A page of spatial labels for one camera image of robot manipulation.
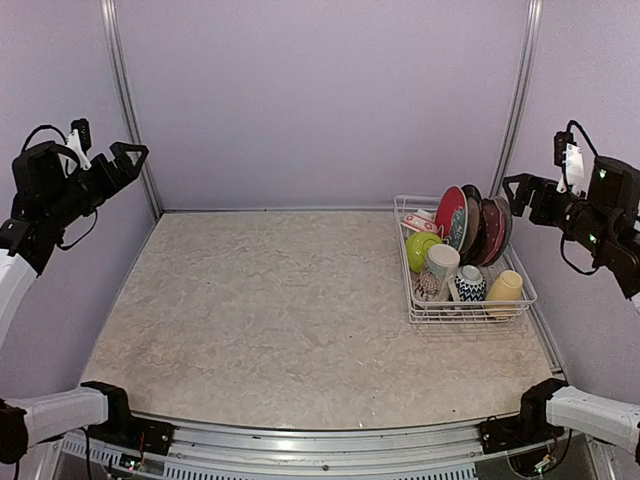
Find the black striped rim plate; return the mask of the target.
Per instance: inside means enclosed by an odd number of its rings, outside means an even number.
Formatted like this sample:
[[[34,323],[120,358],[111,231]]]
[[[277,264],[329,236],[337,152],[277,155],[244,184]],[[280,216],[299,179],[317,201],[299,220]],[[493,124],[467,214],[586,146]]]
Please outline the black striped rim plate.
[[[479,189],[473,184],[462,187],[467,201],[467,227],[464,242],[460,249],[460,258],[463,264],[472,263],[474,257],[481,249],[481,243],[485,233],[482,215],[482,196]]]

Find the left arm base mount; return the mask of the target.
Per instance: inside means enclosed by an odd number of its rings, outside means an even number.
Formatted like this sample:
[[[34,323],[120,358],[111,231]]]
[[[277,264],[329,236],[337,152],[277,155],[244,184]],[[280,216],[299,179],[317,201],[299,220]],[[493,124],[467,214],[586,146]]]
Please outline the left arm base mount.
[[[162,421],[133,416],[118,430],[105,422],[88,427],[89,437],[105,443],[135,450],[143,454],[167,456],[172,445],[175,426]]]

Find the pink polka dot plate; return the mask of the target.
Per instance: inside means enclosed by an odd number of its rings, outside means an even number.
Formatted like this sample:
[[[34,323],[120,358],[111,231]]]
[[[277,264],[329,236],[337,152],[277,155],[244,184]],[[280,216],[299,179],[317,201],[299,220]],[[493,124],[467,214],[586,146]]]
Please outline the pink polka dot plate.
[[[498,255],[504,237],[504,215],[493,198],[485,198],[482,200],[485,233],[481,243],[481,249],[474,257],[474,263],[477,266],[490,266],[497,260],[496,256]]]

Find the light blue flower plate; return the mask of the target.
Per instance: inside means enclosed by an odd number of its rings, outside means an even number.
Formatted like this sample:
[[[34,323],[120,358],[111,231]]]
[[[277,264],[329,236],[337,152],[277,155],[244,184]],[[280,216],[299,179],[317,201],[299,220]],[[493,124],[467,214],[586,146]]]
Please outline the light blue flower plate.
[[[504,254],[509,244],[512,230],[513,230],[513,218],[512,218],[511,209],[507,200],[505,200],[501,196],[496,196],[493,198],[493,200],[498,206],[498,208],[501,210],[501,212],[503,213],[504,221],[505,221],[505,232],[504,232],[503,241],[502,241],[500,250],[498,252],[498,255],[496,256],[496,259],[499,259]]]

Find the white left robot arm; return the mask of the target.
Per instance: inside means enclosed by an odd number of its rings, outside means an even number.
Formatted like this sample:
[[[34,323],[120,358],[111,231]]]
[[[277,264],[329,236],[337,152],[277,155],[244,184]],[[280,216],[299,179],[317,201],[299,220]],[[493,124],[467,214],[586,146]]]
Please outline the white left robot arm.
[[[56,250],[68,251],[66,229],[82,217],[97,217],[107,200],[136,181],[149,150],[113,143],[113,157],[87,157],[89,122],[71,124],[60,142],[25,140],[12,162],[16,185],[10,217],[1,226],[1,332],[6,334],[22,300]],[[28,450],[66,433],[94,428],[121,445],[133,443],[140,424],[126,391],[90,381],[60,393],[1,402],[1,461],[19,466]]]

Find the red and teal plate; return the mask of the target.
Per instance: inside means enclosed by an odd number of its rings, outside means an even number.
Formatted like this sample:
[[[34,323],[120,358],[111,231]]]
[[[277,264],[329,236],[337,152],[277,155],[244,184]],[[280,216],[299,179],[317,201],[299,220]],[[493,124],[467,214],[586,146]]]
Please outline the red and teal plate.
[[[468,224],[467,200],[460,187],[451,186],[446,190],[438,205],[435,223],[443,242],[460,251]]]

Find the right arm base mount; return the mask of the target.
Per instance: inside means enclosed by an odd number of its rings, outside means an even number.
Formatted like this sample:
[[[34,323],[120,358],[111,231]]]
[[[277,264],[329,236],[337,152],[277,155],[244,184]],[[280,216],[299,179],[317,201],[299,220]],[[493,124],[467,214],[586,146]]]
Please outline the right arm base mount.
[[[563,427],[521,420],[519,415],[488,417],[478,426],[485,455],[514,450],[546,441],[555,441],[565,433]]]

